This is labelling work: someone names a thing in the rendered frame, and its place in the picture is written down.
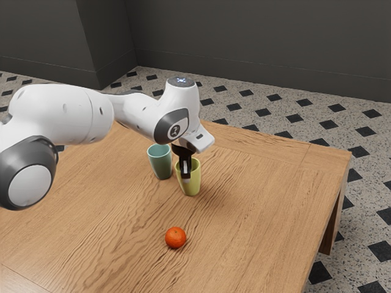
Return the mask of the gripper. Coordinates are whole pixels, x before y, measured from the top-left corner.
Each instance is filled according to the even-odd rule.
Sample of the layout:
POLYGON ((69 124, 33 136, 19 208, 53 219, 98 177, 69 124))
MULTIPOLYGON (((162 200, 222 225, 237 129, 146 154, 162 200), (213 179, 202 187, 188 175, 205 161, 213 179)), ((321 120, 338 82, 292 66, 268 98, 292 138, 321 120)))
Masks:
POLYGON ((171 147, 173 153, 180 158, 179 166, 180 166, 181 179, 184 183, 189 183, 191 179, 191 169, 192 169, 191 156, 195 154, 195 151, 180 145, 176 145, 174 143, 171 144, 171 147))

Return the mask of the yellow-green cup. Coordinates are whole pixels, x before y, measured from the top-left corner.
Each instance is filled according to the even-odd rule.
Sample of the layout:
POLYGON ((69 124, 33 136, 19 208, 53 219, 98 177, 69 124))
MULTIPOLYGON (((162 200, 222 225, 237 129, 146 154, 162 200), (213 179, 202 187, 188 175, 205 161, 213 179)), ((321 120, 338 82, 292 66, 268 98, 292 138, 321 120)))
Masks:
POLYGON ((201 185, 201 164, 196 158, 192 158, 192 169, 189 179, 183 179, 181 177, 180 162, 177 161, 175 164, 175 172, 179 182, 179 185, 183 193, 187 196, 195 196, 200 191, 201 185))

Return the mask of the teal cup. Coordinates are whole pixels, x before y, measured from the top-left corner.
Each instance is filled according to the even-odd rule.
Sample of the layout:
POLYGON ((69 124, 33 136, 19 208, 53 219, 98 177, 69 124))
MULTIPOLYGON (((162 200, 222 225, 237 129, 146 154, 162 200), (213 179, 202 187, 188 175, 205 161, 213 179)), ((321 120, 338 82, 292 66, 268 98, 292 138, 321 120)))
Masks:
POLYGON ((155 176, 160 180, 172 175, 172 153, 170 145, 153 144, 147 149, 148 160, 155 176))

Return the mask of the orange mandarin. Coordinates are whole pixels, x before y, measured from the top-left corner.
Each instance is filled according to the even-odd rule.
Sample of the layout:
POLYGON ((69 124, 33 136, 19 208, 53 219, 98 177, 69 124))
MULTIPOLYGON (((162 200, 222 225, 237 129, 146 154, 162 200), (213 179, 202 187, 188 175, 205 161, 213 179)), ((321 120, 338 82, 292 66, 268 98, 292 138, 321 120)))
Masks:
POLYGON ((178 249, 185 244, 186 233, 182 228, 173 226, 166 231, 164 240, 170 248, 178 249))

